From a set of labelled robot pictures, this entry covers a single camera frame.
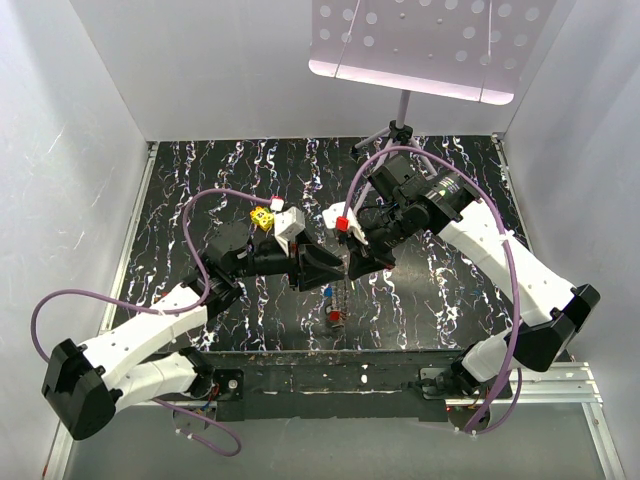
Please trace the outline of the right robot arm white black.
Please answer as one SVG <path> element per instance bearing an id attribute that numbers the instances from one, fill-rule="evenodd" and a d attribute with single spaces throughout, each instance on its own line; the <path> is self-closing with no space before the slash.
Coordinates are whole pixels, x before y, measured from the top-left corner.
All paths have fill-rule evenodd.
<path id="1" fill-rule="evenodd" d="M 393 249 L 427 231 L 471 260 L 512 302 L 512 326 L 468 347 L 435 379 L 437 389 L 471 398 L 513 369 L 546 371 L 599 303 L 592 285 L 555 274 L 508 233 L 497 208 L 461 174 L 425 177 L 398 153 L 367 180 L 382 199 L 373 218 L 358 219 L 344 202 L 326 223 L 349 248 L 350 279 L 394 267 Z"/>

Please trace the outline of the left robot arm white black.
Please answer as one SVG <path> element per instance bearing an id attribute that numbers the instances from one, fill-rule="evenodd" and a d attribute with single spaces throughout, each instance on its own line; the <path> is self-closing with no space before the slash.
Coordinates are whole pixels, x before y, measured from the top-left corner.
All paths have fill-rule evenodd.
<path id="1" fill-rule="evenodd" d="M 240 279 L 287 275 L 300 292 L 340 280 L 343 261 L 302 228 L 278 242 L 251 240 L 242 222 L 223 225 L 205 247 L 205 269 L 195 271 L 154 306 L 107 334 L 52 351 L 42 393 L 75 440 L 87 439 L 120 411 L 168 394 L 207 397 L 215 369 L 194 347 L 159 360 L 150 357 L 187 331 L 215 319 L 243 295 Z"/>

